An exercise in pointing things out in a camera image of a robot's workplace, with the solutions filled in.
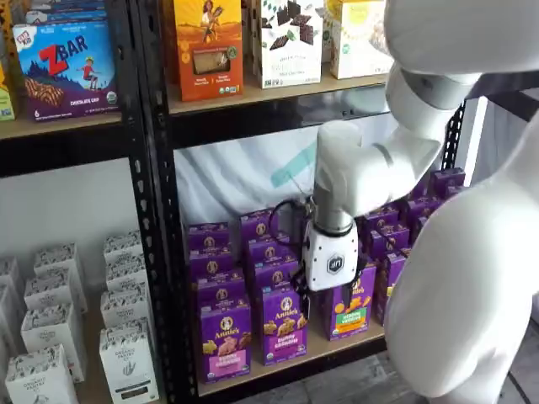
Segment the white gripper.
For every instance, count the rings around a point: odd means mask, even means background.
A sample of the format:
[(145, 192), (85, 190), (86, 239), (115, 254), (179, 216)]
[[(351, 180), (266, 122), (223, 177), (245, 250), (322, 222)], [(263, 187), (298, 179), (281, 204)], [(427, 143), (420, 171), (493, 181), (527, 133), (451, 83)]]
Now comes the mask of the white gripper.
[[(299, 268), (292, 276), (292, 287), (299, 296), (306, 320), (310, 317), (311, 291), (332, 289), (351, 282), (356, 275), (359, 252), (355, 223), (344, 235), (327, 235), (318, 230), (313, 221), (307, 223), (302, 246), (305, 269)], [(358, 309), (358, 279), (343, 289), (342, 301), (345, 314)]]

